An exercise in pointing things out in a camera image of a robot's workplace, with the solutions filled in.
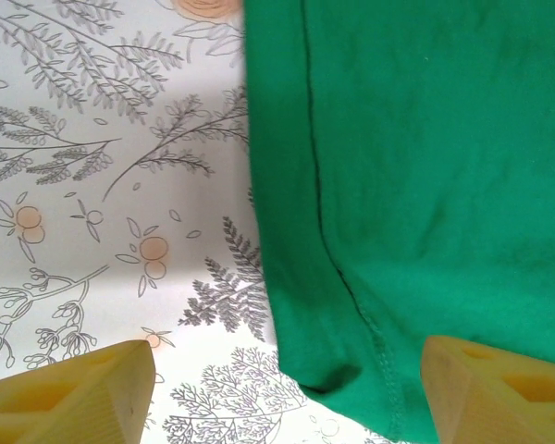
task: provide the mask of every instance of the stitching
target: stitching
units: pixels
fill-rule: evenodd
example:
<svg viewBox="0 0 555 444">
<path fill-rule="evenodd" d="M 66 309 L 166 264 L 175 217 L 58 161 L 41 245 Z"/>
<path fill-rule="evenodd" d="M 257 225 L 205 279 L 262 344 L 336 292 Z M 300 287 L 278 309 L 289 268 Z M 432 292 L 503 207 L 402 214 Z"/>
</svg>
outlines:
<svg viewBox="0 0 555 444">
<path fill-rule="evenodd" d="M 314 168 L 315 168 L 315 177 L 316 177 L 316 192 L 317 192 L 317 199 L 319 202 L 318 205 L 318 221 L 319 221 L 319 231 L 321 233 L 321 237 L 323 238 L 323 243 L 325 244 L 325 249 L 327 251 L 327 256 L 331 261 L 331 264 L 337 270 L 343 285 L 346 287 L 347 291 L 350 293 L 353 303 L 358 311 L 358 314 L 363 319 L 363 321 L 368 326 L 368 330 L 370 331 L 370 336 L 374 346 L 376 347 L 377 354 L 378 354 L 378 361 L 380 363 L 380 367 L 384 373 L 385 379 L 385 387 L 388 392 L 388 400 L 390 402 L 391 408 L 391 415 L 390 415 L 390 422 L 389 422 L 389 431 L 388 435 L 393 438 L 393 440 L 398 440 L 401 437 L 401 431 L 403 429 L 403 421 L 405 416 L 405 403 L 404 397 L 402 396 L 401 387 L 399 379 L 396 375 L 396 371 L 394 369 L 394 365 L 392 364 L 393 361 L 393 353 L 390 350 L 390 347 L 384 341 L 384 335 L 380 331 L 380 328 L 376 325 L 374 320 L 368 315 L 364 306 L 360 303 L 358 297 L 354 295 L 352 289 L 346 278 L 343 276 L 341 269 L 337 266 L 336 261 L 333 257 L 332 252 L 329 250 L 327 245 L 327 238 L 328 235 L 325 231 L 325 220 L 332 220 L 325 216 L 325 213 L 328 212 L 328 207 L 325 204 L 325 200 L 323 198 L 322 193 L 322 186 L 321 186 L 321 179 L 320 179 L 320 167 L 319 167 L 319 160 L 318 160 L 318 150 L 317 150 L 317 143 L 315 137 L 315 121 L 314 121 L 314 114 L 315 114 L 315 100 L 314 100 L 314 90 L 313 90 L 313 82 L 312 82 L 312 57 L 311 57 L 311 45 L 310 45 L 310 31 L 308 29 L 308 14 L 307 14 L 307 4 L 306 0 L 301 0 L 301 16 L 302 16 L 302 33 L 303 33 L 303 42 L 304 42 L 304 55 L 305 55 L 305 63 L 306 63 L 306 88 L 308 90 L 308 124 L 309 124 L 309 131 L 310 131 L 310 139 L 311 139 L 311 147 L 313 149 L 313 158 L 314 158 Z"/>
</svg>

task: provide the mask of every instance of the green fabric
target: green fabric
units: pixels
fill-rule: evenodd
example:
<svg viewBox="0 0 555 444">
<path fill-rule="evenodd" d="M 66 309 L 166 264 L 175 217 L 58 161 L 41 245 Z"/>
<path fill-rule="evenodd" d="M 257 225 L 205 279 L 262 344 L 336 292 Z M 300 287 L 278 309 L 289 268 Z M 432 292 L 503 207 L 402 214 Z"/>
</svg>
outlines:
<svg viewBox="0 0 555 444">
<path fill-rule="evenodd" d="M 438 442 L 428 335 L 555 362 L 555 0 L 251 0 L 253 195 L 282 371 Z"/>
</svg>

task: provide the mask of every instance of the green t-shirt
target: green t-shirt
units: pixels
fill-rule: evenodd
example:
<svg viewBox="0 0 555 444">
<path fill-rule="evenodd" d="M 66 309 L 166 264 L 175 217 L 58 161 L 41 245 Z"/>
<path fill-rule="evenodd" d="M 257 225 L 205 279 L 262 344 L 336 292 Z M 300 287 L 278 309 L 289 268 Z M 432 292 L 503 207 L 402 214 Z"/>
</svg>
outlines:
<svg viewBox="0 0 555 444">
<path fill-rule="evenodd" d="M 253 194 L 282 370 L 438 442 L 429 335 L 555 362 L 555 0 L 251 0 Z"/>
</svg>

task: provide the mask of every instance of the seam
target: seam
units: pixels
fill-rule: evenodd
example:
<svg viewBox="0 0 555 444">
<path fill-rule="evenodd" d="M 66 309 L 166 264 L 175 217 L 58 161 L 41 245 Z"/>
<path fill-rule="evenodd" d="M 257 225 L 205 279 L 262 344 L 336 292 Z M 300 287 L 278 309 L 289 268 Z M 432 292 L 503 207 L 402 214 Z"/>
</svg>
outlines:
<svg viewBox="0 0 555 444">
<path fill-rule="evenodd" d="M 308 125 L 310 133 L 310 142 L 313 150 L 314 159 L 314 169 L 315 169 L 315 180 L 316 180 L 316 193 L 318 200 L 318 224 L 319 232 L 321 238 L 323 238 L 323 243 L 325 245 L 325 250 L 329 261 L 334 266 L 339 274 L 339 278 L 343 282 L 343 285 L 349 292 L 351 299 L 356 307 L 356 310 L 360 317 L 363 319 L 364 323 L 368 326 L 368 331 L 376 348 L 376 353 L 378 356 L 378 363 L 384 374 L 384 383 L 388 393 L 388 401 L 390 403 L 390 420 L 388 426 L 388 436 L 393 440 L 398 440 L 401 438 L 401 433 L 403 429 L 403 421 L 405 416 L 405 402 L 404 396 L 401 392 L 401 385 L 399 378 L 394 368 L 393 364 L 393 353 L 389 345 L 385 342 L 384 335 L 376 322 L 371 318 L 371 316 L 366 312 L 364 306 L 360 303 L 358 297 L 354 295 L 350 287 L 349 282 L 343 275 L 343 272 L 338 267 L 333 253 L 330 251 L 327 243 L 327 237 L 325 230 L 325 220 L 327 220 L 326 213 L 328 213 L 328 206 L 325 204 L 324 193 L 322 193 L 322 183 L 320 175 L 320 166 L 318 159 L 317 142 L 315 135 L 315 95 L 313 89 L 312 80 L 312 50 L 310 44 L 310 30 L 308 28 L 308 11 L 307 11 L 307 1 L 300 0 L 301 6 L 301 17 L 302 17 L 302 37 L 304 44 L 304 56 L 306 64 L 306 89 L 307 93 L 307 109 L 308 109 Z"/>
</svg>

